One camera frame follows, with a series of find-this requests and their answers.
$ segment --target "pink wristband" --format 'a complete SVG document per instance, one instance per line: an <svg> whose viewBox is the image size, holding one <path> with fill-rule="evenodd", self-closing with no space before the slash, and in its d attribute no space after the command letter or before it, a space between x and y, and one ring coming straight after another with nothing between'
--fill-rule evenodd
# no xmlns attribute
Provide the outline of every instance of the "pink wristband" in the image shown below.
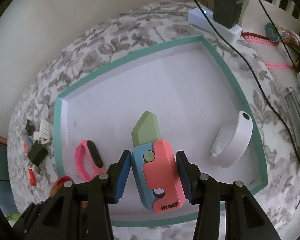
<svg viewBox="0 0 300 240"><path fill-rule="evenodd" d="M80 177L80 179L82 179L82 181L84 182L89 182L91 181L95 176L100 175L101 173L106 173L106 169L103 167L103 163L101 160L101 163L99 164L100 167L97 167L93 158L91 157L91 152L89 150L88 144L87 142L90 144L90 146L94 146L96 153L98 157L99 153L97 151L97 148L95 147L94 143L92 141L88 141L88 140L81 140L80 144L77 146L76 150L75 150L75 154L74 154L74 163L75 163L75 167L77 169L78 175ZM84 163L83 163L83 157L84 155L87 154L88 159L92 165L92 169L93 169L93 175L92 177L89 176L89 174L87 173L85 167L84 167Z"/></svg>

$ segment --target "bolt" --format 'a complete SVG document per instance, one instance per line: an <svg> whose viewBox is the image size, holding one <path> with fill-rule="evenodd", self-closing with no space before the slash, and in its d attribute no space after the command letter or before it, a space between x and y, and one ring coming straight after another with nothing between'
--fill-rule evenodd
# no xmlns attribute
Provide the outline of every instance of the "bolt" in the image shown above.
<svg viewBox="0 0 300 240"><path fill-rule="evenodd" d="M72 181L66 181L63 186L65 187L71 187L72 186Z"/></svg>
<svg viewBox="0 0 300 240"><path fill-rule="evenodd" d="M237 181L235 182L235 185L236 185L237 187L243 187L244 183L243 183L241 180L237 180Z"/></svg>
<svg viewBox="0 0 300 240"><path fill-rule="evenodd" d="M108 174L106 174L106 173L101 173L100 175L99 175L99 179L108 179Z"/></svg>
<svg viewBox="0 0 300 240"><path fill-rule="evenodd" d="M209 175L203 173L203 174L200 174L199 178L201 180L207 180L207 179L209 179Z"/></svg>

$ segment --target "black cable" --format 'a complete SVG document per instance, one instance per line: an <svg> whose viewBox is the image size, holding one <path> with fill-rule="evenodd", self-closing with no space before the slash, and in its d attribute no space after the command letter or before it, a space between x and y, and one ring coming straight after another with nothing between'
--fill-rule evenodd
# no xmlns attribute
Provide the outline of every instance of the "black cable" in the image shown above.
<svg viewBox="0 0 300 240"><path fill-rule="evenodd" d="M268 14L268 12L267 12L266 9L264 8L264 6L263 6L261 0L258 0L258 1L259 1L259 3L261 4L263 10L265 11L267 17L269 18L270 22L273 24L274 28L276 29L276 31L277 31L277 33L278 33L278 35L279 35L279 37L280 37L280 40L281 40L282 43L283 43L283 40L282 40L282 37L281 37L280 33L278 32L276 26L274 25L274 23L273 23L271 17L270 17L269 14ZM268 100L268 98L267 98L265 92L263 91L263 89L262 89L262 87L261 87L261 85L260 85L260 82L259 82L259 80L258 80L256 74L254 73L254 71L253 71L251 65L250 65L249 62L245 59L245 57L244 57L244 56L243 56L243 55L242 55L242 54L241 54L234 46L232 46L228 41L226 41L226 39L225 39L224 37L222 37L221 34L216 30L216 28L213 26L213 24L211 23L211 21L209 20L209 18L208 18L208 17L206 16L206 14L203 12L203 10L202 10L200 4L198 3L198 1L197 1L197 0L194 0L194 2L196 3L196 5L197 5L198 8L200 9L200 11L202 12L203 16L206 18L207 22L210 24L210 26L212 27L212 29L215 31L215 33L216 33L216 34L224 41L225 44L227 44L231 49L233 49L233 50L234 50L234 51L235 51L235 52L236 52L236 53L244 60L244 62L247 64L247 66L248 66L249 69L251 70L252 75L253 75L254 79L256 80L257 85L258 85L258 87L259 87L259 89L260 89L260 92L261 92L261 94L262 94L264 100L266 101L267 105L270 107L270 109L274 112L274 114L278 117L278 119L282 122L282 124L284 125L284 127L287 129L287 132L288 132L288 134L289 134L289 136L290 136L291 143L292 143L292 146L293 146L295 155L296 155L296 157L297 157L297 160L298 160L299 166L300 166L300 157L299 157L299 155L298 155L298 151L297 151L296 145L295 145L295 143L294 143L294 140L293 140L293 136L292 136L292 134L291 134L291 131L290 131L289 127L287 126L286 122L283 120L283 118L279 115L279 113L274 109L274 107L273 107L273 106L271 105L271 103L269 102L269 100ZM285 47L285 49L286 49L286 51L287 51L287 53L288 53L288 55L289 55L289 57L290 57L290 60L292 61L293 65L294 65L294 62L293 62L293 60L292 60L292 58L291 58L291 56L290 56L290 54L289 54L289 52L288 52L288 50L287 50L287 48L286 48L286 46L285 46L284 43L283 43L283 45L284 45L284 47Z"/></svg>

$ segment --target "floral tablecloth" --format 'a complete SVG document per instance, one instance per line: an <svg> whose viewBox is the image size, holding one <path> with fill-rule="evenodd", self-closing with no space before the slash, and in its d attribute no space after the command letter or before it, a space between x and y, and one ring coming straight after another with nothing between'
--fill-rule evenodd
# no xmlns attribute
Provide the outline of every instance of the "floral tablecloth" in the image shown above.
<svg viewBox="0 0 300 240"><path fill-rule="evenodd" d="M39 72L16 105L9 125L9 175L20 212L31 202L44 201L57 179L53 145L49 143L49 154L40 165L40 174L36 174L37 186L29 185L28 158L23 145L26 119L32 120L36 128L41 119L53 123L57 95L104 64L156 43L202 34L221 54L237 78L261 133L268 167L268 186L255 197L277 229L291 221L300 198L300 171L289 135L266 105L244 61L213 34L188 23L187 13L193 8L193 0L161 0L122 13L88 30ZM234 46L250 62L269 101L291 127L276 82L264 63L259 61L257 53L243 38ZM113 231L116 239L120 240L191 239L194 227L195 221L190 221L155 228L113 227ZM220 227L220 239L224 239L224 212L221 213Z"/></svg>

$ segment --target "charger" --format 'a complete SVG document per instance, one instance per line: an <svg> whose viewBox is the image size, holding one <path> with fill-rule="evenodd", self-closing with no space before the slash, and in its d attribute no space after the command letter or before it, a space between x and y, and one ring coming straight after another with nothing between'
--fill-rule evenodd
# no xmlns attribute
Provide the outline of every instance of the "charger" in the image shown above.
<svg viewBox="0 0 300 240"><path fill-rule="evenodd" d="M242 0L214 0L214 21L231 29L239 22L242 5Z"/></svg>

